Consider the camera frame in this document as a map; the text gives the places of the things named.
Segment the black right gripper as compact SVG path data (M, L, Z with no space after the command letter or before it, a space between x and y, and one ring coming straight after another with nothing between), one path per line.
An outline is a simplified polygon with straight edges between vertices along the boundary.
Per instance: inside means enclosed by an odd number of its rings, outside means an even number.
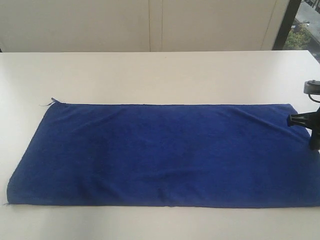
M287 125L311 127L311 136L309 140L309 148L311 150L320 150L320 109L314 112L290 114L286 119Z

